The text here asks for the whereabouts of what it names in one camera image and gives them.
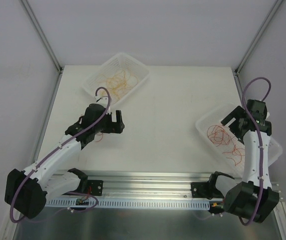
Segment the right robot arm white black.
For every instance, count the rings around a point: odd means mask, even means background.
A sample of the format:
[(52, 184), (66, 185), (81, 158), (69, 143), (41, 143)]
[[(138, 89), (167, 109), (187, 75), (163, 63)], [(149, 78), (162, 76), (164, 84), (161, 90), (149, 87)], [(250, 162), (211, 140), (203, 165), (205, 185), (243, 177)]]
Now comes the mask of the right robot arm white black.
[(223, 195), (224, 212), (239, 217), (243, 225), (262, 223), (279, 202), (268, 172), (272, 126), (266, 118), (265, 102), (249, 99), (245, 107), (237, 106), (221, 121), (244, 144), (244, 171), (240, 182), (226, 173), (215, 172), (207, 185), (212, 197)]

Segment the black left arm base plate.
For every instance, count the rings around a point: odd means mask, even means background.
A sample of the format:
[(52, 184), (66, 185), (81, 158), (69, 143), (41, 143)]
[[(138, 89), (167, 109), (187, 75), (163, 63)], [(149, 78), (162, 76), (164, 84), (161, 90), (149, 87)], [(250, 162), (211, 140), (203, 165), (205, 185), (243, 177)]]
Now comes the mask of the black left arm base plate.
[(64, 195), (101, 196), (103, 192), (103, 180), (82, 180), (76, 190), (68, 191)]

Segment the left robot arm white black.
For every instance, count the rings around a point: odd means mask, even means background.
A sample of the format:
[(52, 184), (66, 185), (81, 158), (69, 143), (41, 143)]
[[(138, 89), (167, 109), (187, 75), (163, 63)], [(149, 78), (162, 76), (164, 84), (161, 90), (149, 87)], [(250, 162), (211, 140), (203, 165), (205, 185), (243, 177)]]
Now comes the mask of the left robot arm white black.
[(79, 157), (95, 136), (121, 134), (125, 128), (122, 112), (116, 110), (116, 119), (108, 106), (90, 104), (83, 116), (69, 126), (57, 146), (42, 160), (38, 160), (23, 170), (14, 169), (7, 177), (5, 202), (10, 205), (10, 220), (15, 219), (14, 211), (33, 219), (46, 203), (69, 192), (78, 195), (88, 194), (88, 177), (77, 168), (67, 170), (63, 175), (54, 177), (56, 171), (68, 161)]

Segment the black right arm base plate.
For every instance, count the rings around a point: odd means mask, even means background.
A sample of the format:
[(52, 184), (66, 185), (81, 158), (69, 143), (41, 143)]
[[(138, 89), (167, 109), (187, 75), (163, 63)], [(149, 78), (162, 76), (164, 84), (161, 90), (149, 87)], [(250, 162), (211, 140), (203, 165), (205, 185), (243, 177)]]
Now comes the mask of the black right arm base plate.
[(223, 199), (224, 195), (213, 183), (210, 182), (192, 182), (190, 184), (192, 198), (205, 198), (211, 200), (213, 198)]

